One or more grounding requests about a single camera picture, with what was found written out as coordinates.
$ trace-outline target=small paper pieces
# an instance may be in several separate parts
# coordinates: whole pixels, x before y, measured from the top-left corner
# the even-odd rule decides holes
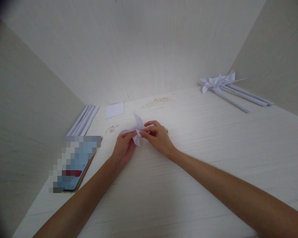
[[[259,96],[256,96],[244,89],[241,89],[232,83],[240,81],[235,80],[235,71],[231,70],[230,73],[227,76],[218,75],[216,78],[202,78],[200,79],[202,82],[204,82],[204,86],[201,87],[202,93],[205,94],[205,92],[211,88],[217,95],[219,95],[221,98],[227,100],[228,102],[232,103],[234,106],[238,107],[242,111],[249,113],[250,110],[243,106],[242,104],[230,99],[227,97],[223,90],[229,93],[232,93],[233,95],[239,96],[241,98],[244,98],[246,100],[249,100],[257,105],[260,106],[271,106],[273,105],[272,102],[265,100]]]
[[[105,119],[124,113],[124,103],[117,103],[107,107]]]
[[[135,145],[140,146],[140,139],[139,139],[141,137],[140,131],[143,131],[146,127],[143,125],[142,119],[136,113],[133,113],[133,114],[135,116],[136,124],[128,128],[127,130],[123,130],[122,132],[119,133],[119,135],[136,131],[137,135],[135,135],[132,139],[135,142]]]

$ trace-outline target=person's left hand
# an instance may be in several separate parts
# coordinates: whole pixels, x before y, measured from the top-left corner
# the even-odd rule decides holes
[[[132,137],[134,137],[136,134],[136,131],[133,131],[119,135],[117,137],[116,145],[112,156],[121,159],[127,163],[136,147],[134,141],[132,140]]]

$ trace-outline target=paper scraps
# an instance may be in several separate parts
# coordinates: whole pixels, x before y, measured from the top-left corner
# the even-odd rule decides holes
[[[117,124],[111,125],[110,128],[108,128],[107,131],[104,132],[104,134],[106,134],[107,132],[113,132],[117,126]]]
[[[142,119],[136,113],[133,113],[133,114],[135,116],[136,124],[128,128],[127,130],[123,130],[122,132],[119,133],[119,135],[136,131],[137,135],[135,135],[132,139],[135,142],[135,145],[140,146],[140,137],[141,137],[140,131],[143,131],[146,127],[143,125]]]
[[[213,90],[213,92],[215,92],[221,98],[227,100],[228,102],[232,103],[234,106],[238,107],[239,109],[241,109],[242,111],[244,111],[246,113],[249,113],[250,110],[247,107],[243,106],[242,104],[227,97],[223,93],[223,90],[226,92],[232,93],[233,95],[244,98],[248,101],[251,101],[251,102],[253,102],[257,105],[260,105],[260,106],[274,105],[274,103],[272,103],[266,99],[263,99],[259,96],[256,96],[256,95],[232,84],[234,82],[241,81],[244,79],[246,79],[246,78],[235,80],[235,71],[234,70],[231,70],[230,73],[226,76],[222,76],[219,74],[216,78],[202,78],[202,79],[200,79],[202,82],[204,82],[204,86],[201,87],[202,93],[205,94],[205,92],[210,88]]]

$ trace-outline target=white paper flower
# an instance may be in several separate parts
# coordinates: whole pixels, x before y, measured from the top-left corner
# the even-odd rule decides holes
[[[135,135],[132,139],[135,142],[135,145],[140,146],[140,137],[141,137],[140,131],[143,131],[146,127],[143,125],[142,119],[136,113],[133,113],[133,114],[135,116],[136,124],[128,128],[127,130],[123,130],[122,132],[119,133],[119,135],[136,131],[137,135]]]

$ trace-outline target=person's right hand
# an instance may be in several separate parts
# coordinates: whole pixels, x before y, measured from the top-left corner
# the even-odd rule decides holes
[[[157,151],[168,157],[176,151],[176,148],[172,144],[166,129],[161,126],[159,122],[148,121],[144,124],[144,126],[152,124],[154,124],[154,126],[147,127],[141,131],[140,134],[143,138],[147,139]]]

